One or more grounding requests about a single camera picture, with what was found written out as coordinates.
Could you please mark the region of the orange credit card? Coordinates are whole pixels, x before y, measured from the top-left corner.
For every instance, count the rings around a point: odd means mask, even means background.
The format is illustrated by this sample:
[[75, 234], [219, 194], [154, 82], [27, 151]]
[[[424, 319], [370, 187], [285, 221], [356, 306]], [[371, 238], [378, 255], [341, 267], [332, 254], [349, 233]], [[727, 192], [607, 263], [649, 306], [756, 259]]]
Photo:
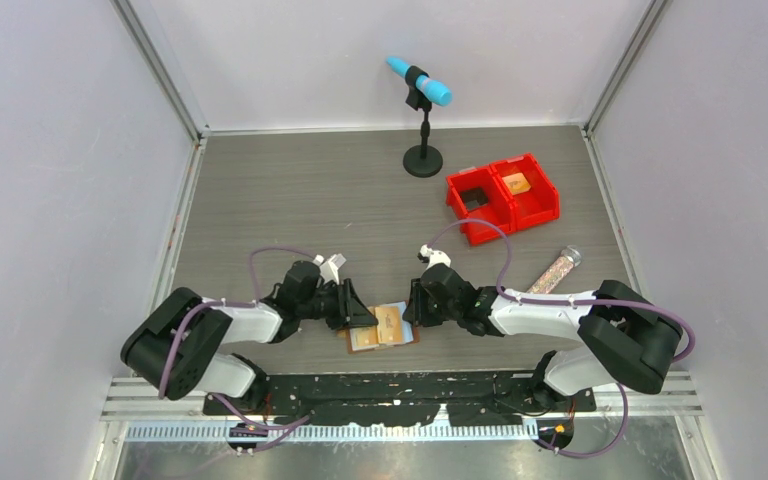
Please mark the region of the orange credit card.
[[352, 353], [374, 350], [380, 346], [376, 326], [357, 327], [349, 330], [349, 350]]
[[378, 321], [379, 347], [391, 347], [405, 343], [406, 337], [400, 307], [397, 305], [380, 305], [374, 308]]

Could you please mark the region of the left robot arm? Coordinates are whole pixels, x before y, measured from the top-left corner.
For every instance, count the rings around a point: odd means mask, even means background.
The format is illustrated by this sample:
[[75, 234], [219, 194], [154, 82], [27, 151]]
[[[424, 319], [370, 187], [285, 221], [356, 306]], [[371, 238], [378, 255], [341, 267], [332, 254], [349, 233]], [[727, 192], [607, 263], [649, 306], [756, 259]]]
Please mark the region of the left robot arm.
[[224, 344], [280, 343], [304, 320], [332, 330], [375, 327], [374, 313], [350, 279], [338, 275], [342, 258], [296, 261], [266, 297], [253, 303], [211, 300], [187, 287], [173, 290], [125, 340], [120, 359], [153, 385], [162, 399], [192, 391], [222, 396], [244, 414], [258, 412], [269, 392], [266, 373]]

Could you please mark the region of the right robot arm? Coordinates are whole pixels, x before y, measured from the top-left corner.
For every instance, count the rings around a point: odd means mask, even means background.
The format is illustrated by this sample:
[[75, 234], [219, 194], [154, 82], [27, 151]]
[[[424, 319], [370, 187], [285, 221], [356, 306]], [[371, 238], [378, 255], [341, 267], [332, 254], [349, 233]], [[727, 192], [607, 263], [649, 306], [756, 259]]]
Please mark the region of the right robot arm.
[[417, 327], [453, 321], [475, 336], [542, 335], [578, 342], [544, 354], [524, 387], [541, 410], [582, 390], [618, 383], [658, 394], [684, 339], [680, 323], [622, 282], [571, 295], [475, 287], [445, 264], [412, 280], [404, 320]]

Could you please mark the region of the left red bin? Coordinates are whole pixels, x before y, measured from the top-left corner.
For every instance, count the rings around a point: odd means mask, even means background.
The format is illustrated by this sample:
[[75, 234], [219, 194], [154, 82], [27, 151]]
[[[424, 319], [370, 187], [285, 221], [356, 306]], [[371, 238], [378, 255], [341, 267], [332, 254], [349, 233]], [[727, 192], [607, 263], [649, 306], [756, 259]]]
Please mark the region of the left red bin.
[[489, 166], [467, 169], [446, 177], [446, 204], [458, 220], [483, 220], [504, 234], [514, 231], [513, 198]]

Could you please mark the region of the red bin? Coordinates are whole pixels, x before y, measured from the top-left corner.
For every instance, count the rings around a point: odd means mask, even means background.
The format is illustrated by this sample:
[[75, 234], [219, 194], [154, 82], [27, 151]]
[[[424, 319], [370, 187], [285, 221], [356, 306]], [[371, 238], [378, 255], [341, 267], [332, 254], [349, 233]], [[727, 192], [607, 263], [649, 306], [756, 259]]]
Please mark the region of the red bin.
[[467, 169], [446, 177], [446, 204], [458, 220], [483, 220], [504, 234], [514, 231], [513, 198], [489, 166]]
[[492, 162], [489, 167], [501, 178], [521, 172], [531, 184], [529, 192], [513, 198], [514, 231], [542, 225], [560, 217], [560, 195], [532, 153]]

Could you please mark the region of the glitter tube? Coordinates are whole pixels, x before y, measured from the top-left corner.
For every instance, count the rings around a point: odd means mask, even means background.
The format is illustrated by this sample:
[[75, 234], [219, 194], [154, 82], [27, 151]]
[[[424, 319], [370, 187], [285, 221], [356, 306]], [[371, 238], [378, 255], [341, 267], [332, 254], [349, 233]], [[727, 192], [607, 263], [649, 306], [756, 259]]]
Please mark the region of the glitter tube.
[[555, 261], [539, 276], [527, 290], [529, 294], [549, 294], [582, 261], [581, 252], [572, 245], [563, 248]]

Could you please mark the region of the black microphone stand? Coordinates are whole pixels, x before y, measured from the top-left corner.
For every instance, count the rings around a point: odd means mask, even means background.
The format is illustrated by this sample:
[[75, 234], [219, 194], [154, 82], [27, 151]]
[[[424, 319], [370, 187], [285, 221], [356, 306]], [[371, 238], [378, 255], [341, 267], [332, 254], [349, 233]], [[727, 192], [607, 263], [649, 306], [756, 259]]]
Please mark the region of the black microphone stand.
[[403, 167], [407, 173], [418, 178], [429, 178], [440, 172], [443, 157], [439, 150], [428, 144], [431, 125], [429, 113], [432, 101], [416, 86], [416, 81], [426, 72], [417, 66], [409, 66], [405, 73], [405, 82], [409, 91], [405, 103], [416, 111], [423, 112], [420, 125], [420, 143], [410, 147], [403, 156]]

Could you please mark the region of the right red bin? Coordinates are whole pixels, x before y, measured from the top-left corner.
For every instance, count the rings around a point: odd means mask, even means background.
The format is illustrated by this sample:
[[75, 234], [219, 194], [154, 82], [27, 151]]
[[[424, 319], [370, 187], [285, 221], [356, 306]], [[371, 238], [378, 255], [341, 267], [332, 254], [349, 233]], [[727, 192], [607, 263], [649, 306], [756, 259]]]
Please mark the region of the right red bin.
[[513, 198], [514, 231], [542, 225], [560, 217], [560, 195], [532, 153], [492, 162], [489, 167], [501, 178], [521, 172], [531, 184], [529, 192]]

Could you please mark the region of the orange block in bin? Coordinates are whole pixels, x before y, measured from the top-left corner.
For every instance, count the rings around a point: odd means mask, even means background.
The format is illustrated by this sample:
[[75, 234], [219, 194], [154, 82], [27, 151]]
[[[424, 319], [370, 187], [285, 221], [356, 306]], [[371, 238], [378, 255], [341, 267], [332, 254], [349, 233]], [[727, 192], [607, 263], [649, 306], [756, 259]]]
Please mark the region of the orange block in bin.
[[511, 195], [520, 195], [531, 190], [530, 182], [521, 172], [505, 175], [502, 181]]

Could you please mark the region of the blue microphone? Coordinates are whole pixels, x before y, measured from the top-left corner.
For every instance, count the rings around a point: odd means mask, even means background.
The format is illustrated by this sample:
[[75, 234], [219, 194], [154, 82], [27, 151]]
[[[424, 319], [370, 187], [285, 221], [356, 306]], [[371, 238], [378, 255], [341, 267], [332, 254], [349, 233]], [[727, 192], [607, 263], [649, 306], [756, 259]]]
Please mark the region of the blue microphone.
[[451, 103], [453, 94], [450, 89], [420, 67], [395, 56], [388, 57], [386, 63], [408, 86], [405, 103], [410, 108], [419, 110], [432, 104], [445, 107]]

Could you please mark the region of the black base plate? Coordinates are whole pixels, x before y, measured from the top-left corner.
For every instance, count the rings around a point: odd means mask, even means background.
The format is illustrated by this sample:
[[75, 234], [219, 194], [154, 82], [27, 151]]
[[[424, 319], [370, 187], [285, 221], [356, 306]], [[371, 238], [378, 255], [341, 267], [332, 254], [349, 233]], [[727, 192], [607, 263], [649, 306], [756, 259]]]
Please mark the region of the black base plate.
[[589, 390], [538, 402], [530, 377], [528, 371], [272, 375], [256, 380], [241, 398], [209, 396], [203, 412], [239, 411], [279, 425], [307, 418], [316, 426], [409, 427], [426, 426], [440, 413], [454, 426], [505, 426], [526, 416], [595, 411]]

